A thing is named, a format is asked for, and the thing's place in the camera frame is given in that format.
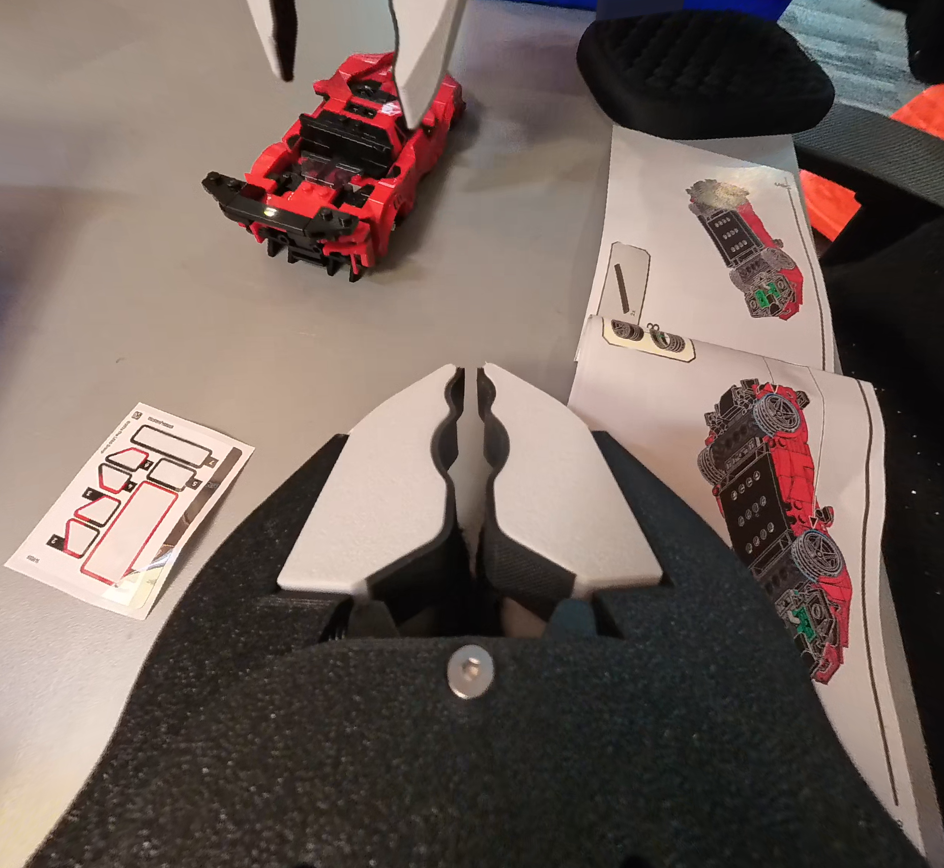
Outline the black office chair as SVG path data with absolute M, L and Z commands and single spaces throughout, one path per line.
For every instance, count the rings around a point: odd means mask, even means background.
M 830 79 L 793 38 L 738 12 L 596 21 L 577 63 L 607 116 L 670 141 L 807 130 Z M 942 217 L 822 274 L 839 374 L 870 384 L 885 426 L 883 557 L 942 822 Z M 601 854 L 648 866 L 935 866 L 848 754 L 764 590 L 702 517 L 609 432 L 592 435 L 666 573 L 598 591 Z

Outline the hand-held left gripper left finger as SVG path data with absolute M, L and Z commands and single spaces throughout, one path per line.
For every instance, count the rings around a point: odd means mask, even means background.
M 348 433 L 277 578 L 282 591 L 364 598 L 454 520 L 448 476 L 465 373 L 444 365 Z

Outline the lego sticker sheet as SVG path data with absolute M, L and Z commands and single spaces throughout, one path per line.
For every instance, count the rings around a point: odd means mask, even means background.
M 253 452 L 242 441 L 140 402 L 6 567 L 142 621 L 190 537 Z

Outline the lego instruction booklet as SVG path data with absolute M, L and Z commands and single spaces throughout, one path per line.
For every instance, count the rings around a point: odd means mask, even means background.
M 797 176 L 758 158 L 613 129 L 569 405 L 733 550 L 859 772 L 941 866 L 882 551 L 882 414 L 838 372 Z

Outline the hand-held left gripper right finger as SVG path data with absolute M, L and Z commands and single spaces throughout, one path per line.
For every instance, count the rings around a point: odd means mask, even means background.
M 491 467 L 478 567 L 513 601 L 588 600 L 649 587 L 663 569 L 591 430 L 506 369 L 478 369 Z

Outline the red lego car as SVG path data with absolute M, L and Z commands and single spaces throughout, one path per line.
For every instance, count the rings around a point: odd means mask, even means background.
M 388 250 L 412 212 L 420 182 L 439 162 L 466 108 L 445 75 L 420 125 L 408 129 L 395 94 L 394 53 L 354 53 L 313 84 L 322 102 L 301 114 L 243 180 L 217 171 L 202 181 L 224 216 L 266 247 L 285 250 L 356 282 Z

